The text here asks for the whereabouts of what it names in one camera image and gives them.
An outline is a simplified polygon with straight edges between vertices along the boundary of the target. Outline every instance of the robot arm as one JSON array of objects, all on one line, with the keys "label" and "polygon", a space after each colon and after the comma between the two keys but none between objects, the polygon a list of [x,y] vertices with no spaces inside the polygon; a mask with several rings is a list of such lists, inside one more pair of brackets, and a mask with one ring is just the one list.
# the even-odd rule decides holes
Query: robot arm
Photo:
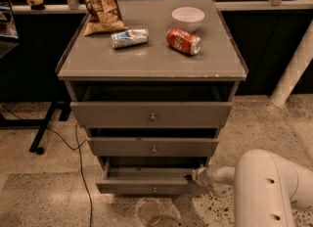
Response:
[{"label": "robot arm", "polygon": [[313,172],[309,169],[275,154],[253,150],[244,153],[233,170],[199,168],[193,172],[193,179],[212,188],[213,193],[221,191],[216,188],[233,184],[236,226],[294,227],[291,207],[313,211]]}]

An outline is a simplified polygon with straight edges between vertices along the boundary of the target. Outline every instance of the cabinet top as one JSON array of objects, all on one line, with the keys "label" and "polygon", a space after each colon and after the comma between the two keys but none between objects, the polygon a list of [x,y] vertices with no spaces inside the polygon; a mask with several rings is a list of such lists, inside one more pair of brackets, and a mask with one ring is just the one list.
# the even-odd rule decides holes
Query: cabinet top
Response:
[{"label": "cabinet top", "polygon": [[[59,79],[246,79],[245,62],[211,0],[124,0],[118,5],[126,26],[148,29],[149,42],[114,50],[109,33],[83,35],[86,21],[62,63]],[[171,13],[183,6],[205,13],[195,32],[201,50],[194,56],[166,42],[167,31],[174,26]]]}]

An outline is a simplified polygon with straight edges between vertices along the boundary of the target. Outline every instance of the white bowl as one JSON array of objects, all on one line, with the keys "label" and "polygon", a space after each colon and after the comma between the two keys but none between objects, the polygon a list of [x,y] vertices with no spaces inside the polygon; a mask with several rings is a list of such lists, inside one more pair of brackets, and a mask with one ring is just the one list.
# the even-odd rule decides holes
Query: white bowl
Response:
[{"label": "white bowl", "polygon": [[204,12],[193,7],[181,7],[172,12],[172,18],[175,27],[193,33],[201,26]]}]

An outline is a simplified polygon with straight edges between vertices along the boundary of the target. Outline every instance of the black cable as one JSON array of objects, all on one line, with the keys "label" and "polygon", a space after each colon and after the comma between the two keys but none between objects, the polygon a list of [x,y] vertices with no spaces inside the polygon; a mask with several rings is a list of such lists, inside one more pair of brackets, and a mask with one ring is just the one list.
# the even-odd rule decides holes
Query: black cable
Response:
[{"label": "black cable", "polygon": [[[4,106],[2,103],[1,103],[1,106],[2,106],[8,113],[12,114],[12,115],[15,116],[16,118],[27,122],[27,119],[21,118],[20,116],[18,116],[18,115],[16,115],[15,113],[11,112],[11,111],[10,111],[6,106]],[[89,202],[90,202],[89,226],[91,227],[91,226],[92,226],[93,205],[92,205],[92,199],[91,199],[90,192],[89,192],[89,189],[88,189],[88,186],[87,186],[87,183],[86,183],[86,179],[85,179],[85,176],[84,176],[84,172],[83,172],[82,154],[81,154],[81,149],[80,149],[80,147],[87,141],[87,139],[85,139],[81,144],[79,144],[78,133],[77,133],[77,126],[78,126],[78,122],[77,122],[76,125],[75,125],[75,137],[76,137],[76,142],[77,142],[77,148],[73,148],[57,131],[55,131],[55,130],[53,130],[53,129],[50,129],[50,128],[48,128],[48,127],[46,127],[46,129],[48,129],[48,130],[50,130],[51,132],[57,134],[57,135],[63,140],[63,142],[64,142],[71,150],[73,150],[73,151],[78,150],[78,152],[79,152],[80,174],[81,174],[81,177],[82,177],[82,180],[83,180],[85,189],[86,189],[87,194],[88,194]]]}]

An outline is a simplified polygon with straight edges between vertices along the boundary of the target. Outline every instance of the floor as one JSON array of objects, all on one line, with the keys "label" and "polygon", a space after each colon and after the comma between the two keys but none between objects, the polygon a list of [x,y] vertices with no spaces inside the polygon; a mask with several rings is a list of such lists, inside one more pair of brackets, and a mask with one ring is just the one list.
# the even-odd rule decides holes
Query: floor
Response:
[{"label": "floor", "polygon": [[[211,163],[235,166],[251,149],[264,149],[313,170],[313,95],[291,95],[275,107],[266,96],[236,97]],[[22,118],[41,118],[49,104],[5,104]],[[4,108],[6,118],[14,118]],[[58,121],[49,128],[77,147],[76,120]],[[80,173],[79,152],[46,130],[39,156],[28,150],[35,129],[0,130],[0,226],[89,226],[90,202]],[[85,134],[77,128],[78,141]],[[234,199],[211,193],[175,197],[125,197],[100,194],[95,181],[101,167],[89,146],[81,147],[83,172],[92,205],[92,226],[234,226]],[[297,227],[313,226],[313,212],[293,211]]]}]

